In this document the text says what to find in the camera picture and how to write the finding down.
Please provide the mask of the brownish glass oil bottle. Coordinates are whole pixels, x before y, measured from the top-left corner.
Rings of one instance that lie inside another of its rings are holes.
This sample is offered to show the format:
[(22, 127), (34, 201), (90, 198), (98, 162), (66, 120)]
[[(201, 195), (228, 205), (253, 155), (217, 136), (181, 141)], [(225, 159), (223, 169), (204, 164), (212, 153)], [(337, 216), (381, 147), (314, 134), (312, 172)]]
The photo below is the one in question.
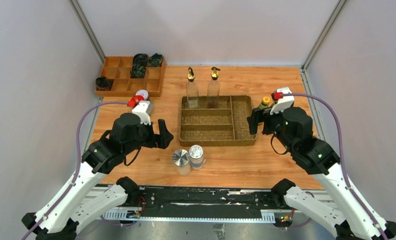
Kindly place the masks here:
[(220, 94), (220, 81), (219, 81), (219, 71), (220, 68), (213, 66), (211, 68), (211, 80), (207, 87), (207, 105), (209, 109), (216, 109), (219, 101)]

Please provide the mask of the clear oil bottle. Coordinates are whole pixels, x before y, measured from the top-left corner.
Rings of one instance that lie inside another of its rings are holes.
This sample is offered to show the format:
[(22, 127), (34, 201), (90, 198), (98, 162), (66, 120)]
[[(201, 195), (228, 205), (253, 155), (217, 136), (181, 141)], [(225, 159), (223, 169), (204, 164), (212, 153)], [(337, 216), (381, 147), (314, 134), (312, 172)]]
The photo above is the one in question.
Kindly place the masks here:
[(188, 67), (186, 96), (189, 109), (199, 108), (199, 89), (198, 84), (195, 82), (195, 74), (191, 67)]

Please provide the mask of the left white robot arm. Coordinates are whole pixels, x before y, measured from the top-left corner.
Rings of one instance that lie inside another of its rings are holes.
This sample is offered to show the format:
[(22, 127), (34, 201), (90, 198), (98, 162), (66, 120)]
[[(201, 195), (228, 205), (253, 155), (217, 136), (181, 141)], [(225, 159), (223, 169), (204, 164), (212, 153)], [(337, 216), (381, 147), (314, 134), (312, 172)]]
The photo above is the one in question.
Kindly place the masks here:
[(95, 185), (116, 166), (126, 163), (126, 156), (142, 148), (166, 149), (174, 136), (163, 119), (158, 120), (159, 133), (152, 122), (142, 122), (135, 113), (123, 113), (110, 130), (94, 141), (81, 155), (71, 179), (49, 203), (38, 212), (26, 213), (21, 222), (38, 240), (74, 240), (78, 233), (113, 207), (135, 206), (139, 201), (139, 186), (129, 177), (120, 178), (107, 192), (91, 202), (82, 200)]

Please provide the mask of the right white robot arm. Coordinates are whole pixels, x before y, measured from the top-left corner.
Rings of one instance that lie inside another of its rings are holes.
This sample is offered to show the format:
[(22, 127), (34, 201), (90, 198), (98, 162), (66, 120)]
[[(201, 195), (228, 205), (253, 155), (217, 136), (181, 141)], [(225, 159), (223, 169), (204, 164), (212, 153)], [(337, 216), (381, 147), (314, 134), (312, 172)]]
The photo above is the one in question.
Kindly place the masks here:
[(385, 220), (372, 209), (342, 171), (335, 150), (313, 135), (313, 120), (300, 107), (288, 107), (270, 114), (254, 108), (247, 117), (250, 134), (262, 133), (277, 138), (295, 163), (313, 176), (336, 204), (329, 207), (312, 198), (295, 183), (283, 179), (271, 188), (272, 204), (278, 209), (297, 209), (322, 225), (337, 240), (390, 240), (396, 237), (396, 223)]

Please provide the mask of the woven wicker divided tray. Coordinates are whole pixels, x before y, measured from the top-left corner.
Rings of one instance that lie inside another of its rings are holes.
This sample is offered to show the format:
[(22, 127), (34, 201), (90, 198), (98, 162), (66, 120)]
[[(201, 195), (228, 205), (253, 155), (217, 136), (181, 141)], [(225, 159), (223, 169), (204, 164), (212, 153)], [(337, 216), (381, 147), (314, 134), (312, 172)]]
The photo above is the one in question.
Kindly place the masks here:
[(252, 113), (249, 95), (221, 95), (216, 108), (207, 108), (206, 96), (198, 98), (198, 108), (189, 108), (181, 98), (178, 136), (183, 147), (253, 146), (256, 135), (250, 134), (247, 117)]

